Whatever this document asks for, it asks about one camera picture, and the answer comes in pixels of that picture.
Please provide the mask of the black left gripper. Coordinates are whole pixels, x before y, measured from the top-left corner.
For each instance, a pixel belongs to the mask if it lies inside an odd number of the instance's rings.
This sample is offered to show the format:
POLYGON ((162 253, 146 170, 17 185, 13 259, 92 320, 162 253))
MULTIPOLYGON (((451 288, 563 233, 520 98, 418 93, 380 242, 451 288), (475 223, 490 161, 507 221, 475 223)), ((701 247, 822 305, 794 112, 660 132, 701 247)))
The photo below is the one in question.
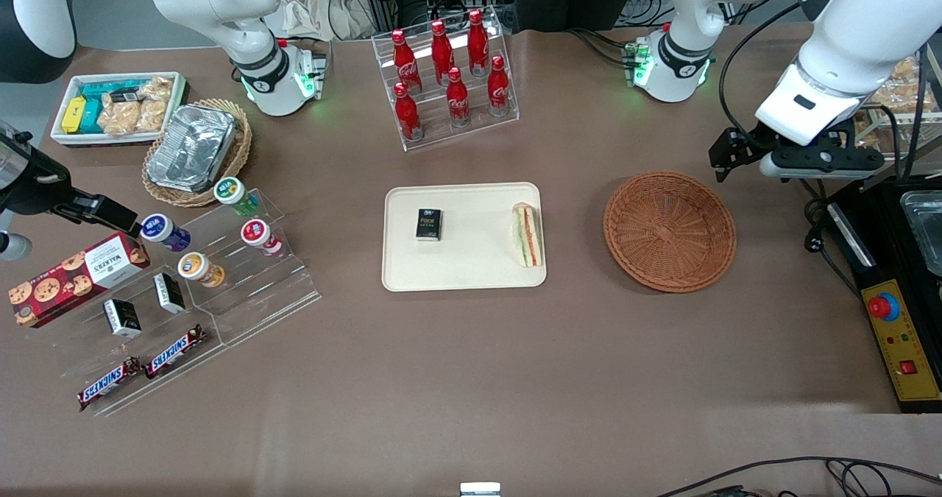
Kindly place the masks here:
POLYGON ((749 132, 730 127, 722 132, 709 149, 710 165, 718 183, 737 167, 740 157, 838 157, 847 148, 847 125, 830 127, 800 145, 766 127, 757 125, 749 132))

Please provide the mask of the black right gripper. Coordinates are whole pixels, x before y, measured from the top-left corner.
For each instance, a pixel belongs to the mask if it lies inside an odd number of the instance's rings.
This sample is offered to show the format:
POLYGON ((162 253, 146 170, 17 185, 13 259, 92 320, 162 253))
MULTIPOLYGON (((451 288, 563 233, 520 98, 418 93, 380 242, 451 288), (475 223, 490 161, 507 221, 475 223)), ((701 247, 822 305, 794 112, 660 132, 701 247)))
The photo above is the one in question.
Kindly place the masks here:
POLYGON ((30 132, 1 124, 1 208, 19 215, 35 215, 68 204, 77 222, 103 225, 138 238, 138 215, 101 194, 73 191, 64 165, 31 144, 30 132))

